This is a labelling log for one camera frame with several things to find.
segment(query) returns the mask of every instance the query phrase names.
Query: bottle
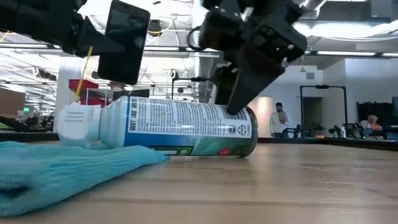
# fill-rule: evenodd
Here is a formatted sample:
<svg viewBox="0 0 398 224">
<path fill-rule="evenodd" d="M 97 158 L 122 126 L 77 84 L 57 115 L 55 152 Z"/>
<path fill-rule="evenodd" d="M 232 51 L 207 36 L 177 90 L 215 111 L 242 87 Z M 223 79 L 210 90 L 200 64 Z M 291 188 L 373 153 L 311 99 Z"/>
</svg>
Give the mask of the bottle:
<svg viewBox="0 0 398 224">
<path fill-rule="evenodd" d="M 344 126 L 341 127 L 341 137 L 342 138 L 347 138 L 347 136 L 346 136 L 346 128 Z"/>
<path fill-rule="evenodd" d="M 122 96 L 103 109 L 64 107 L 57 132 L 69 146 L 100 140 L 109 148 L 140 145 L 174 156 L 245 157 L 256 146 L 258 124 L 250 108 L 231 115 L 221 105 Z"/>
</svg>

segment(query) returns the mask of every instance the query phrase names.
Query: microfiber cloth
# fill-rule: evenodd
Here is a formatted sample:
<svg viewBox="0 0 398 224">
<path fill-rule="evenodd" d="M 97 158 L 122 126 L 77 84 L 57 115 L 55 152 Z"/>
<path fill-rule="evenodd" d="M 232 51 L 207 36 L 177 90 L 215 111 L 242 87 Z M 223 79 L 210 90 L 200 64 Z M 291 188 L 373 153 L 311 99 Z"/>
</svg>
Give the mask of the microfiber cloth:
<svg viewBox="0 0 398 224">
<path fill-rule="evenodd" d="M 0 142 L 0 216 L 47 207 L 167 157 L 142 146 L 92 149 Z"/>
</svg>

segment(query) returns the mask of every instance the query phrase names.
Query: doorway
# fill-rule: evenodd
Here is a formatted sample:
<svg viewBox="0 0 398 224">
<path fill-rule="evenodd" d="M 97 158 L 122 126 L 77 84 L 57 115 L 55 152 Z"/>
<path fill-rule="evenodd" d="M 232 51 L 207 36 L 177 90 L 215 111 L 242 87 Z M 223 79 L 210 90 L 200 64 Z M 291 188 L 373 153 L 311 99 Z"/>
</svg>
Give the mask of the doorway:
<svg viewBox="0 0 398 224">
<path fill-rule="evenodd" d="M 322 124 L 322 97 L 303 97 L 304 129 L 310 129 L 313 123 Z"/>
</svg>

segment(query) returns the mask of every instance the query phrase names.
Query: can label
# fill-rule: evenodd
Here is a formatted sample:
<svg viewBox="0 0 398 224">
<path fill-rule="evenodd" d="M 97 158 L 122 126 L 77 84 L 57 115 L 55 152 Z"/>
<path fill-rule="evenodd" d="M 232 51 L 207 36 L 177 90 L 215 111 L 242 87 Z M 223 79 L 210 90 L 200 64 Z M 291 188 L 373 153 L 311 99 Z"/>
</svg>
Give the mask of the can label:
<svg viewBox="0 0 398 224">
<path fill-rule="evenodd" d="M 230 115 L 220 105 L 129 97 L 125 146 L 172 155 L 231 155 L 251 146 L 252 135 L 246 109 Z"/>
</svg>

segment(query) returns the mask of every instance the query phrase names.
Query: wooden table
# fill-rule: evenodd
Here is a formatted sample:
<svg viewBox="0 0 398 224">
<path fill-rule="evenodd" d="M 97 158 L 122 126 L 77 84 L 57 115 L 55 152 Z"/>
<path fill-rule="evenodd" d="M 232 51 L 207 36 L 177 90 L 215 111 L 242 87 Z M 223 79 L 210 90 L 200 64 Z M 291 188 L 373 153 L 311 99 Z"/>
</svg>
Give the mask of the wooden table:
<svg viewBox="0 0 398 224">
<path fill-rule="evenodd" d="M 247 159 L 175 157 L 0 224 L 398 222 L 398 153 L 258 145 Z"/>
</svg>

